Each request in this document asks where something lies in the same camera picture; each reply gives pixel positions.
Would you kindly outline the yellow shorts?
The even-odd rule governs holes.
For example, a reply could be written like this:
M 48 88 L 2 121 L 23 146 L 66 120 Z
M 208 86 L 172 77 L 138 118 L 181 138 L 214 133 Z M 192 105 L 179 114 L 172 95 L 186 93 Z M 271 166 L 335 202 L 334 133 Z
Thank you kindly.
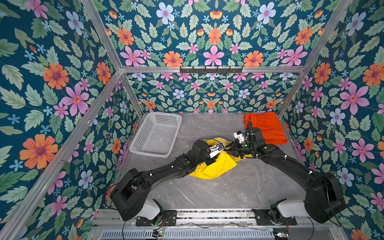
M 245 159 L 245 158 L 251 158 L 252 155 L 247 156 L 231 156 L 229 155 L 229 144 L 232 142 L 229 142 L 226 139 L 223 138 L 214 138 L 214 139 L 208 139 L 204 138 L 202 139 L 204 142 L 208 144 L 208 146 L 214 146 L 219 143 L 222 143 L 226 148 L 220 153 L 219 157 L 217 158 L 216 162 L 212 165 L 206 165 L 206 163 L 199 164 L 196 169 L 189 174 L 189 176 L 202 179 L 202 180 L 213 180 L 221 175 L 227 173 L 228 171 L 232 170 L 238 165 L 238 162 Z

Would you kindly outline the orange shorts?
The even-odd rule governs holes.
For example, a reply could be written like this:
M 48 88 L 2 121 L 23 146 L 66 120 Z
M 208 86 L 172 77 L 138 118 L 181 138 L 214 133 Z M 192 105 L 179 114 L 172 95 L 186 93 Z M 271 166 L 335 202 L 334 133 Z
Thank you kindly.
M 266 144 L 284 145 L 288 143 L 283 126 L 276 113 L 245 114 L 243 120 L 245 128 L 247 128 L 248 123 L 252 123 L 253 128 L 258 128 L 262 131 Z

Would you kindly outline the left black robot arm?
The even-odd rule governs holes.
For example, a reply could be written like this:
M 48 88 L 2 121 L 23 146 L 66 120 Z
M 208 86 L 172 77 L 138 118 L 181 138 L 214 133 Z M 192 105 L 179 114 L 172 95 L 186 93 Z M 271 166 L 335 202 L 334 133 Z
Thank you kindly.
M 110 193 L 110 199 L 122 220 L 139 217 L 158 225 L 164 218 L 164 208 L 155 199 L 147 200 L 150 191 L 164 182 L 193 173 L 200 164 L 213 164 L 225 149 L 223 143 L 217 140 L 214 143 L 210 146 L 203 140 L 197 140 L 190 151 L 167 165 L 142 172 L 136 168 L 129 170 Z

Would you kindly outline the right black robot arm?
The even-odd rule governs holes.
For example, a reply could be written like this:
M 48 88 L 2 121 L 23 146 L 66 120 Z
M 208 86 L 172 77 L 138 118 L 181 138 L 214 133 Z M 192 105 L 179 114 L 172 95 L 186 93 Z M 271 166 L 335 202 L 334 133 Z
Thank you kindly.
M 321 174 L 285 154 L 279 147 L 264 142 L 229 144 L 227 153 L 235 158 L 253 158 L 280 170 L 306 192 L 303 200 L 283 199 L 271 205 L 271 222 L 278 224 L 291 217 L 309 217 L 323 224 L 346 209 L 339 180 L 330 173 Z

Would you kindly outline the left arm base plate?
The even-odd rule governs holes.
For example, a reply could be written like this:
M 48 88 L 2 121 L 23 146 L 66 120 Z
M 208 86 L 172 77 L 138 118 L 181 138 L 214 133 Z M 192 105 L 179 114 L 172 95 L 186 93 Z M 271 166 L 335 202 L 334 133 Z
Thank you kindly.
M 137 217 L 136 227 L 174 227 L 177 221 L 176 210 L 163 210 L 153 220 Z

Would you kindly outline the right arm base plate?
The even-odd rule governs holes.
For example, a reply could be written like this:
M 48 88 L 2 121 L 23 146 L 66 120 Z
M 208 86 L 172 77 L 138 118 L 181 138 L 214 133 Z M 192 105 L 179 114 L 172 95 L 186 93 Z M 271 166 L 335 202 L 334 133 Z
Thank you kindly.
M 294 217 L 283 217 L 276 210 L 270 209 L 252 209 L 252 212 L 255 214 L 255 219 L 258 226 L 296 226 L 297 221 Z

